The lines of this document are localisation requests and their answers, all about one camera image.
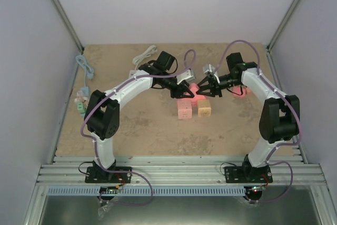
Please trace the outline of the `pink socket base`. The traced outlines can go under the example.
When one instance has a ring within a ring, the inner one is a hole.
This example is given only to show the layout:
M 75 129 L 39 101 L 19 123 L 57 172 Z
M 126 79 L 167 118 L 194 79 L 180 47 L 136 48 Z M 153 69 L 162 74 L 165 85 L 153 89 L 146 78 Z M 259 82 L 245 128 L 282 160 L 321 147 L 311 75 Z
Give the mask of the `pink socket base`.
M 206 97 L 204 95 L 197 94 L 197 91 L 200 89 L 199 86 L 196 83 L 191 83 L 189 86 L 189 89 L 194 94 L 194 98 L 191 99 L 191 105 L 192 107 L 197 106 L 198 100 L 206 100 Z

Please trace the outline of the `pink cube socket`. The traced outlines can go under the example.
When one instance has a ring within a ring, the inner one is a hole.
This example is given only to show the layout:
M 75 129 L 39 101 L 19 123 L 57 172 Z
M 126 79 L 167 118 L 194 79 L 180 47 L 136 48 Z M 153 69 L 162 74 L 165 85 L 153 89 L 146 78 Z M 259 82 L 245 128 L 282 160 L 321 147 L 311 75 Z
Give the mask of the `pink cube socket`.
M 177 101 L 177 114 L 179 120 L 187 120 L 192 118 L 192 102 L 190 100 Z

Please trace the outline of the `white power strip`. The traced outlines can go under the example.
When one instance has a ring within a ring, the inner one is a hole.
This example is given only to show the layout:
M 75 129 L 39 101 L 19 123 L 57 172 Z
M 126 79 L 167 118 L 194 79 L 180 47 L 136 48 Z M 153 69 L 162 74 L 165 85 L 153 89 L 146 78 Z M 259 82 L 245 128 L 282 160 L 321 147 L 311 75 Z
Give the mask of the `white power strip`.
M 138 71 L 137 70 L 130 70 L 129 77 L 135 77 L 135 76 L 138 76 Z

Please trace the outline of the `light blue power strip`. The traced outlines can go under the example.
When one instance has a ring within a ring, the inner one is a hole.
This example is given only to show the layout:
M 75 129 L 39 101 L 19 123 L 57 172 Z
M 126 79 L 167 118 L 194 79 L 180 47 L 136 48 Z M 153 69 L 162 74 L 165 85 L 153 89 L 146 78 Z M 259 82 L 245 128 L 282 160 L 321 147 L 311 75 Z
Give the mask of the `light blue power strip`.
M 90 90 L 89 90 L 89 87 L 88 86 L 84 86 L 82 88 L 80 88 L 80 90 L 83 91 L 84 95 L 85 95 L 85 101 L 83 102 L 83 104 L 85 105 L 86 107 L 86 110 L 87 110 L 87 107 L 88 107 L 88 103 L 89 103 L 89 95 L 90 95 Z

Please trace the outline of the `white charger with ribbon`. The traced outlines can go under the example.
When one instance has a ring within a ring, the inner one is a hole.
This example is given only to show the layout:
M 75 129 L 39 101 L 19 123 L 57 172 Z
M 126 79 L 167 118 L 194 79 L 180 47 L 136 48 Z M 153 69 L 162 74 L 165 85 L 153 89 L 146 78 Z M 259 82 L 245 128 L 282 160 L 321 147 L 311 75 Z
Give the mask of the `white charger with ribbon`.
M 76 92 L 76 101 L 77 102 L 83 103 L 85 101 L 84 98 L 85 98 L 85 95 L 84 95 L 82 90 L 79 90 L 79 91 Z

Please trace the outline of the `green plug adapter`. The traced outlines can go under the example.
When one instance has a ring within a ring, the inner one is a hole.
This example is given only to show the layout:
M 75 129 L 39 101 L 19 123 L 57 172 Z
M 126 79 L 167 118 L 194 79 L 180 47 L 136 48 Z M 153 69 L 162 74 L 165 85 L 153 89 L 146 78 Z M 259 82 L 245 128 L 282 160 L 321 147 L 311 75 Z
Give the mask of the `green plug adapter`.
M 84 115 L 86 112 L 86 107 L 83 103 L 77 103 L 77 111 L 79 114 Z

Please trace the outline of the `light pink plug adapter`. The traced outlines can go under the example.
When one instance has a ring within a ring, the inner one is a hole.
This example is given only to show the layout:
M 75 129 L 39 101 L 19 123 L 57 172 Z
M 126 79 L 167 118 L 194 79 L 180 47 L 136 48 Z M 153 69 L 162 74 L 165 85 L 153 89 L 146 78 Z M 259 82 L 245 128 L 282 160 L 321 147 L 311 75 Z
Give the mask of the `light pink plug adapter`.
M 252 90 L 248 87 L 245 88 L 245 92 L 246 92 L 246 94 L 252 94 L 253 93 Z

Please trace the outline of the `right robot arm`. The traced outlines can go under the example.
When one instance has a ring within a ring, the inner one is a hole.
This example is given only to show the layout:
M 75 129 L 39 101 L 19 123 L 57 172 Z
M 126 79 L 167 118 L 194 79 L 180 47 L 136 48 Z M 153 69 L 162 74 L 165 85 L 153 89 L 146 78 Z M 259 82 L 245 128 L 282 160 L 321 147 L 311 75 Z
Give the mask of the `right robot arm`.
M 245 156 L 241 173 L 245 182 L 254 182 L 267 176 L 268 161 L 282 145 L 299 134 L 300 101 L 273 85 L 255 62 L 244 62 L 240 53 L 226 57 L 229 73 L 219 76 L 210 64 L 203 67 L 205 78 L 198 84 L 199 95 L 222 96 L 223 90 L 246 86 L 263 104 L 259 121 L 260 139 L 255 148 Z

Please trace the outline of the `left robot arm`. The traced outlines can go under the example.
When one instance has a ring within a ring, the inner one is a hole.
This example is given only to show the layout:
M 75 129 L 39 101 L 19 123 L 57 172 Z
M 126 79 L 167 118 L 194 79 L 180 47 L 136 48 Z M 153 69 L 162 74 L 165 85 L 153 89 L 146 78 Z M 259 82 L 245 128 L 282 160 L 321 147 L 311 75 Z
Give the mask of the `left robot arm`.
M 98 176 L 103 182 L 111 182 L 116 174 L 116 160 L 113 153 L 113 136 L 120 125 L 120 111 L 132 99 L 144 91 L 159 85 L 170 91 L 173 99 L 193 98 L 188 82 L 181 77 L 190 71 L 192 64 L 185 63 L 184 70 L 170 74 L 176 58 L 162 51 L 156 60 L 151 60 L 138 67 L 133 75 L 120 85 L 101 92 L 92 93 L 81 130 L 85 138 L 94 143 L 95 158 L 91 176 Z

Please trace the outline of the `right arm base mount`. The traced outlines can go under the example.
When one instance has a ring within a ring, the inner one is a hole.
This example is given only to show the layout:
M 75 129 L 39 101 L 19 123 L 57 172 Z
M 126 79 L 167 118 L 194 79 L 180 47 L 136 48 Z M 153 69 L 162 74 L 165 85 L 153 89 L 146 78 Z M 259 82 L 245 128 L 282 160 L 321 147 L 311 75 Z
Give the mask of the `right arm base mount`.
M 272 183 L 269 166 L 245 169 L 243 167 L 224 167 L 226 183 Z

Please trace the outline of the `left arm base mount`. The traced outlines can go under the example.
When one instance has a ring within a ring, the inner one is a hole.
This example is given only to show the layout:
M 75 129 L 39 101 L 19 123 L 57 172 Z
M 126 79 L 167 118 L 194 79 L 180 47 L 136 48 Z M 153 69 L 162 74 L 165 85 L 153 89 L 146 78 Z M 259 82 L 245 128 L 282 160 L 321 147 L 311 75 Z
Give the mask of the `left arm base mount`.
M 116 167 L 116 173 L 107 173 L 101 168 L 88 167 L 85 183 L 130 183 L 131 167 Z

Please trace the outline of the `aluminium rail frame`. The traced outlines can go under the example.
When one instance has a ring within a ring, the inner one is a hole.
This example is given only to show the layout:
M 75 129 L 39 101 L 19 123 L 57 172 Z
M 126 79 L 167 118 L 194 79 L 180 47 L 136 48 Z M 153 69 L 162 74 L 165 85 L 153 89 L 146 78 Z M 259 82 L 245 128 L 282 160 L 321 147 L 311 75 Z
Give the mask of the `aluminium rail frame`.
M 84 185 L 85 176 L 78 168 L 85 169 L 90 157 L 57 156 L 52 164 L 44 164 L 38 173 L 38 185 Z M 241 156 L 119 156 L 118 166 L 132 167 L 145 177 L 133 176 L 132 185 L 225 185 L 220 167 L 228 162 L 240 165 Z M 307 164 L 300 155 L 273 156 L 271 173 L 273 185 L 326 185 L 319 164 Z

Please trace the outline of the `right aluminium corner post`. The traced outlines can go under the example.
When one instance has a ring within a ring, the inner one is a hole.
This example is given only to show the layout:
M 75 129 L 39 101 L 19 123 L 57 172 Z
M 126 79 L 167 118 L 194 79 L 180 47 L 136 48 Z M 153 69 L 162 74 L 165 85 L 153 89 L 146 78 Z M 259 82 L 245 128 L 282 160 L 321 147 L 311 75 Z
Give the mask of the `right aluminium corner post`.
M 280 24 L 278 25 L 276 31 L 274 32 L 272 38 L 270 39 L 270 42 L 266 46 L 266 49 L 269 53 L 272 51 L 272 48 L 275 46 L 276 41 L 279 39 L 280 35 L 282 34 L 283 30 L 285 29 L 286 25 L 290 21 L 291 17 L 293 16 L 294 12 L 296 11 L 300 3 L 301 0 L 292 0 Z

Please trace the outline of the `aluminium corner post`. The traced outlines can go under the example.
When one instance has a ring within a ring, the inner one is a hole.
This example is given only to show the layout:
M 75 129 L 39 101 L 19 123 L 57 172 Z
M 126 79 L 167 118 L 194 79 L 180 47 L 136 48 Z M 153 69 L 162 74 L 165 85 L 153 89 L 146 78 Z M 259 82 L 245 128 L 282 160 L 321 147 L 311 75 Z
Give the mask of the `aluminium corner post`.
M 269 53 L 272 51 L 272 48 L 275 46 L 276 41 L 279 39 L 280 35 L 282 34 L 283 30 L 285 29 L 286 25 L 290 21 L 291 17 L 293 16 L 294 12 L 296 11 L 300 3 L 301 0 L 292 0 L 280 24 L 278 25 L 276 31 L 274 32 L 272 38 L 270 39 L 270 42 L 266 46 L 266 49 Z
M 60 0 L 51 0 L 53 6 L 55 7 L 59 17 L 61 18 L 65 28 L 67 29 L 70 37 L 72 38 L 78 52 L 80 54 L 83 54 L 84 52 L 84 46 L 82 45 L 73 25 L 71 24 L 70 19 L 68 18 L 65 10 L 63 9 Z

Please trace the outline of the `left aluminium corner post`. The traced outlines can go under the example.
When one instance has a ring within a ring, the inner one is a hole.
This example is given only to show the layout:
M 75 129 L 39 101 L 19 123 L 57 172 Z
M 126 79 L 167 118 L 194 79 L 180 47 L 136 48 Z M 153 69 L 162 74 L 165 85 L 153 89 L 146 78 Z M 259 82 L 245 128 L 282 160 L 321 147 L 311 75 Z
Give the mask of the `left aluminium corner post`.
M 84 46 L 82 45 L 73 25 L 71 24 L 70 19 L 68 18 L 65 10 L 63 9 L 60 0 L 51 0 L 53 6 L 55 7 L 59 17 L 61 18 L 65 28 L 67 29 L 70 37 L 72 38 L 78 52 L 80 54 L 83 54 L 84 52 Z

